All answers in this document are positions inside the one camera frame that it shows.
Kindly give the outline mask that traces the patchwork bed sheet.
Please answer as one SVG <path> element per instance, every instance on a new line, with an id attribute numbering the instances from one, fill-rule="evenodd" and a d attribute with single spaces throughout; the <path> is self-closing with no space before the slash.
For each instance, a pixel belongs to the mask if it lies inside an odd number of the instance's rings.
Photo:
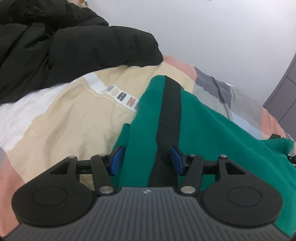
<path id="1" fill-rule="evenodd" d="M 165 56 L 158 66 L 119 66 L 88 73 L 1 105 L 1 235 L 18 225 L 11 208 L 14 192 L 66 156 L 85 159 L 98 151 L 109 152 L 157 75 L 177 81 L 259 140 L 272 134 L 288 138 L 256 100 L 172 56 Z"/>

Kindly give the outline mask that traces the black puffer jacket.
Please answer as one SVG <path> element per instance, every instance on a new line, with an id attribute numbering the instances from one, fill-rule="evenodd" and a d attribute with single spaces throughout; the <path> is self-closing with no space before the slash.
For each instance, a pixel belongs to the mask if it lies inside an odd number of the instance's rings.
<path id="1" fill-rule="evenodd" d="M 1 103 L 97 70 L 156 66 L 154 36 L 68 1 L 1 1 Z"/>

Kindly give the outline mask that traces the grey bedroom door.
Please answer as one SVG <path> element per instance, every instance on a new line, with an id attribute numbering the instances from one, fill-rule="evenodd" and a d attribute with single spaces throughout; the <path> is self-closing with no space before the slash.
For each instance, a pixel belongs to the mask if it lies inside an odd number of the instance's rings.
<path id="1" fill-rule="evenodd" d="M 280 126 L 295 139 L 296 63 L 293 57 L 283 78 L 269 96 L 263 107 Z"/>

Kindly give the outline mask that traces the green hooded sweatshirt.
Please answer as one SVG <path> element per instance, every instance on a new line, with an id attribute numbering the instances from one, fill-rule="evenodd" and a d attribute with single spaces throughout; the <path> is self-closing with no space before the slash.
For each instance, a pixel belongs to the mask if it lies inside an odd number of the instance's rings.
<path id="1" fill-rule="evenodd" d="M 126 123 L 116 141 L 125 146 L 125 158 L 116 187 L 176 187 L 171 147 L 215 161 L 220 154 L 276 188 L 283 208 L 276 226 L 295 232 L 295 167 L 274 152 L 268 140 L 258 140 L 222 114 L 210 109 L 175 80 L 158 75 L 150 80 L 138 102 L 132 123 Z"/>

